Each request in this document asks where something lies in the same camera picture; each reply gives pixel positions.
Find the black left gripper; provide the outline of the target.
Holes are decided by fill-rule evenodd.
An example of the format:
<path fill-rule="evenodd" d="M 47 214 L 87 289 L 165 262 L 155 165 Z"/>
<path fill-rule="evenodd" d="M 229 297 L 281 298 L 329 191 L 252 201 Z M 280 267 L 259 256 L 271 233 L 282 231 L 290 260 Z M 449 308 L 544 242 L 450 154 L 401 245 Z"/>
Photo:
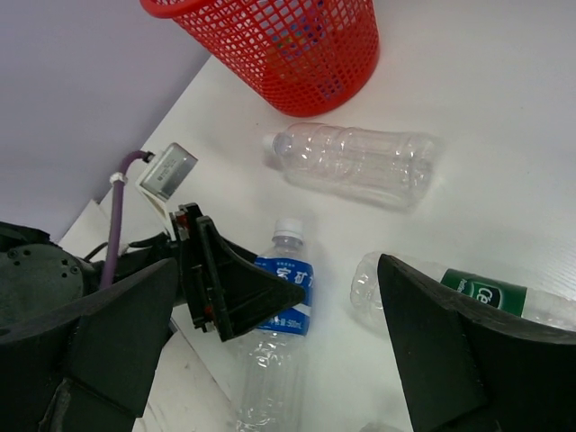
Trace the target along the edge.
<path fill-rule="evenodd" d="M 165 233 L 131 243 L 136 250 L 117 259 L 117 283 L 164 259 L 176 261 L 174 306 L 186 305 L 193 326 L 206 332 L 212 324 L 223 342 L 238 338 L 279 313 L 303 302 L 295 283 L 255 265 L 257 256 L 221 236 L 213 220 L 196 203 L 177 210 L 177 242 Z M 95 293 L 104 261 L 80 260 L 84 280 L 81 311 L 102 308 L 109 299 Z"/>

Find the blue label clear bottle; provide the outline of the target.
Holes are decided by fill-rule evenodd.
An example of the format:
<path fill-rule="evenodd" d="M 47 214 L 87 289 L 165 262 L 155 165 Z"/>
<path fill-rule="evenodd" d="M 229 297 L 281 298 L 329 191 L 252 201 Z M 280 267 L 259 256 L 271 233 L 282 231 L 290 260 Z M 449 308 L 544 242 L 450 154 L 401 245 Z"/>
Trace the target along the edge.
<path fill-rule="evenodd" d="M 272 242 L 256 265 L 298 285 L 305 298 L 241 339 L 239 376 L 232 393 L 235 431 L 300 429 L 314 270 L 306 257 L 302 221 L 278 220 Z"/>

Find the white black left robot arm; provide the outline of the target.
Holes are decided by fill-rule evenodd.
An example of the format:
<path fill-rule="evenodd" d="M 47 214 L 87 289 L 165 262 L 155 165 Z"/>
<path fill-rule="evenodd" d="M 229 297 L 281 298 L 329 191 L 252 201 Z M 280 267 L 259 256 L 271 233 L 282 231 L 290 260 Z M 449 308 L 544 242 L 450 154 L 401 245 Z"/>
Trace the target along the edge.
<path fill-rule="evenodd" d="M 197 204 L 180 206 L 169 222 L 175 236 L 161 232 L 131 243 L 130 252 L 118 258 L 114 282 L 173 258 L 175 305 L 187 305 L 193 325 L 202 331 L 215 327 L 222 341 L 285 311 L 303 311 L 310 299 L 308 284 L 257 265 L 256 255 L 222 237 Z M 95 293 L 103 270 L 104 262 L 69 254 L 39 229 L 2 223 L 2 326 Z"/>

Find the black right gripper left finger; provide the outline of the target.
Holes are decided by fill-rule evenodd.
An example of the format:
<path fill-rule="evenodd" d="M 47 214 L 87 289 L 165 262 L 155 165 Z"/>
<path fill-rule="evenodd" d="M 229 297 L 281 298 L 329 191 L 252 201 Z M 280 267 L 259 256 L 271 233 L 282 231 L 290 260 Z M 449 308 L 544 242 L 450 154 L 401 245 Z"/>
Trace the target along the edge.
<path fill-rule="evenodd" d="M 130 431 L 167 342 L 177 265 L 161 260 L 1 335 L 3 431 Z"/>

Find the green label clear bottle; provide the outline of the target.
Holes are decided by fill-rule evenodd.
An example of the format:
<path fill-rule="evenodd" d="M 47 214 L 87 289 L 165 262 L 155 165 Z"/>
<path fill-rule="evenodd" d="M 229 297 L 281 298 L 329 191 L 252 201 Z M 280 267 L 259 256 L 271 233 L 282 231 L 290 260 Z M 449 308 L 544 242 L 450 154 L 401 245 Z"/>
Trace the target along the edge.
<path fill-rule="evenodd" d="M 355 270 L 350 290 L 357 318 L 375 332 L 381 332 L 385 324 L 377 274 L 381 255 L 371 252 L 363 257 Z M 399 260 L 478 302 L 549 327 L 575 330 L 574 300 L 410 256 L 400 256 Z"/>

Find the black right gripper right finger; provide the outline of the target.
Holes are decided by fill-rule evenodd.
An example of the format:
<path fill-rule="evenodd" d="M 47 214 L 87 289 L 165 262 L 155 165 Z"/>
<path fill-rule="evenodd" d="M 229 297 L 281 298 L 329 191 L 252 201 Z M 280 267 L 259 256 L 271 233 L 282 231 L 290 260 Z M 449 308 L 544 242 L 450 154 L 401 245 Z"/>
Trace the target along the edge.
<path fill-rule="evenodd" d="M 455 292 L 398 258 L 377 266 L 416 431 L 573 431 L 575 334 Z"/>

